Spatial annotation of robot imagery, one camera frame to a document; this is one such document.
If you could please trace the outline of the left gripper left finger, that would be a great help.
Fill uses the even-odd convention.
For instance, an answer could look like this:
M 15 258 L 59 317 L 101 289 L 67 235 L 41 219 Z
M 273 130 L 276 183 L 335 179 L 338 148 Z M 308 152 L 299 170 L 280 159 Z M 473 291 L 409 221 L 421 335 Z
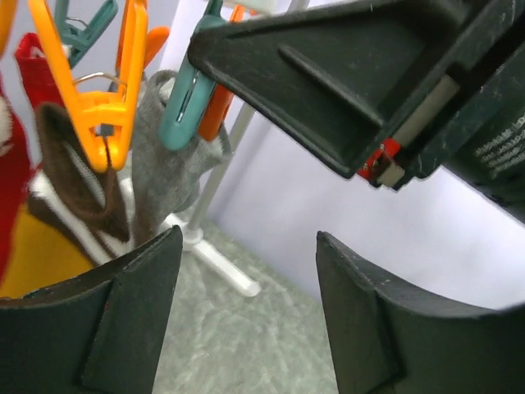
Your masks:
M 2 392 L 150 393 L 181 252 L 171 227 L 77 277 L 2 300 Z

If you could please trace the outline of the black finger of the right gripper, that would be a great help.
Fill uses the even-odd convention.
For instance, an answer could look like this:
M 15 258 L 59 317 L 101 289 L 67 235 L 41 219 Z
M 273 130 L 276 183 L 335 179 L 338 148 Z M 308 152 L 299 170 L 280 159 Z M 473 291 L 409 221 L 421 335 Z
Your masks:
M 487 1 L 360 1 L 196 33 L 190 62 L 352 177 L 438 91 Z

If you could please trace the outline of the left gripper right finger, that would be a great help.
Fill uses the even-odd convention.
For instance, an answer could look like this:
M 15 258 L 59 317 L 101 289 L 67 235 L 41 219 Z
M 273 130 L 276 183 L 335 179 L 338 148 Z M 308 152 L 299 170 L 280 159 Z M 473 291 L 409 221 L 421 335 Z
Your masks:
M 524 308 L 415 286 L 317 234 L 317 275 L 341 393 L 521 393 Z

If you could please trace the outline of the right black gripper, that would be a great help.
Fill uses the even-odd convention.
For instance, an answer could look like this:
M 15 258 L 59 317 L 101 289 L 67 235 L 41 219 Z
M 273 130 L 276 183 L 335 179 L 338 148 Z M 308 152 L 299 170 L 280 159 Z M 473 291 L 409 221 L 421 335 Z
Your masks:
M 466 1 L 431 68 L 437 84 L 368 165 L 399 190 L 444 167 L 524 220 L 524 3 Z

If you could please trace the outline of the orange clothes clip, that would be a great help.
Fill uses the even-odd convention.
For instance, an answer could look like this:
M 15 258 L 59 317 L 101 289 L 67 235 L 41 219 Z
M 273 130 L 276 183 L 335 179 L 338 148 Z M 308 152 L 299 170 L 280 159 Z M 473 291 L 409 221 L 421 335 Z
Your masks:
M 221 17 L 223 1 L 208 1 L 203 16 L 195 28 L 195 33 L 219 25 L 224 25 L 226 21 Z M 224 121 L 233 94 L 225 87 L 219 85 L 201 71 L 196 74 L 198 87 L 198 98 L 203 101 L 203 115 L 199 123 L 199 135 L 210 142 L 214 140 Z

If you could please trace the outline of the mustard sock striped cuff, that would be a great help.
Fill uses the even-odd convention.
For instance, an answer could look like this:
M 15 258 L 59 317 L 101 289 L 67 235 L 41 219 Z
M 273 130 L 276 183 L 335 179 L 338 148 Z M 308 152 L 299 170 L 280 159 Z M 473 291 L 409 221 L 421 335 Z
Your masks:
M 34 119 L 42 159 L 19 210 L 3 298 L 85 273 L 133 245 L 116 171 L 91 168 L 64 108 L 41 103 Z

